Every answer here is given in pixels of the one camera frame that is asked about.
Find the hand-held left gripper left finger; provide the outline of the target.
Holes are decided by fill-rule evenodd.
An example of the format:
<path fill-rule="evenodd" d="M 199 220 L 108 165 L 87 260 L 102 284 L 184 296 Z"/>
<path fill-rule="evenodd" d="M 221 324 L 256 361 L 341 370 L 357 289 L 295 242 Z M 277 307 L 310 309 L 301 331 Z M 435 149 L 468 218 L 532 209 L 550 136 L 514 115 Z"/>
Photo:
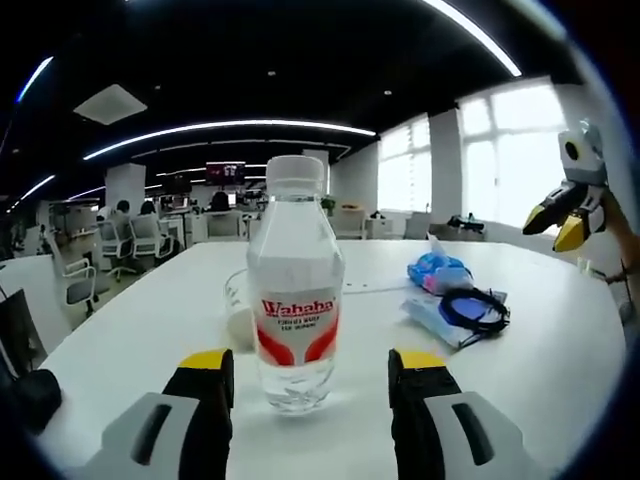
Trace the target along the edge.
<path fill-rule="evenodd" d="M 180 362 L 159 393 L 141 396 L 104 430 L 101 479 L 224 479 L 233 436 L 229 348 Z"/>

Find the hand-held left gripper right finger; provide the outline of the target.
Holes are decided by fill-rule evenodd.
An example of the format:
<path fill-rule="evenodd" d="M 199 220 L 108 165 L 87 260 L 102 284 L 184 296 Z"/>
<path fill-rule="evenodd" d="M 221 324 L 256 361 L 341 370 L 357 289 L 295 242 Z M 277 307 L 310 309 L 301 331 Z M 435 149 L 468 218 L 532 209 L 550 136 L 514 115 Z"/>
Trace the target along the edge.
<path fill-rule="evenodd" d="M 400 479 L 520 477 L 519 428 L 437 356 L 390 350 L 388 392 Z"/>

